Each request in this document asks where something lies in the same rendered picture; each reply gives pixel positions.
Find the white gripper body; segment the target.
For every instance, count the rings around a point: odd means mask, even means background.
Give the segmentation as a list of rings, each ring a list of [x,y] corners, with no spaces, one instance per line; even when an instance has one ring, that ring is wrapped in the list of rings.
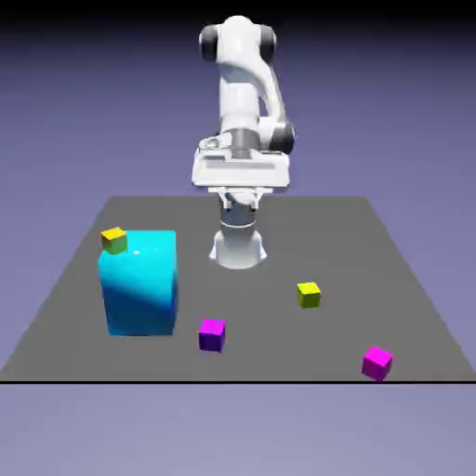
[[[290,183],[289,156],[251,150],[251,157],[231,157],[230,149],[197,149],[192,184],[207,188],[286,188]]]

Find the small magenta cube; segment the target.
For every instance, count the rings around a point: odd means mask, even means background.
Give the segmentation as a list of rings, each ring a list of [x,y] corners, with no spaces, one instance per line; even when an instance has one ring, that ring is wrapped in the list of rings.
[[[203,319],[198,331],[200,350],[221,353],[226,339],[224,320]]]
[[[377,382],[386,379],[393,364],[393,353],[379,347],[370,347],[363,357],[362,374]]]

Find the large cyan box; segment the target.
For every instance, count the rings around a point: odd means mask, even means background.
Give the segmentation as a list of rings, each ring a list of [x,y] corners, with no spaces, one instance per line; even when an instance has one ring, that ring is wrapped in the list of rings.
[[[112,255],[102,250],[98,259],[109,333],[170,336],[178,314],[176,233],[146,230],[126,235],[126,251]]]

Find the small yellow-green cube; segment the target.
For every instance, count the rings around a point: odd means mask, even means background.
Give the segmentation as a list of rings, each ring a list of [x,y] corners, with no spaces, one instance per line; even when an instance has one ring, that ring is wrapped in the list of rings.
[[[297,302],[303,309],[320,306],[321,289],[315,282],[297,284]]]

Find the small orange-yellow cube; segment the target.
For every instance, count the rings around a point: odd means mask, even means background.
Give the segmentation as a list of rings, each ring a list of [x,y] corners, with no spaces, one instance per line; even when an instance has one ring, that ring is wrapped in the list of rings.
[[[122,253],[127,250],[126,231],[120,227],[110,228],[100,232],[101,247],[112,255]]]

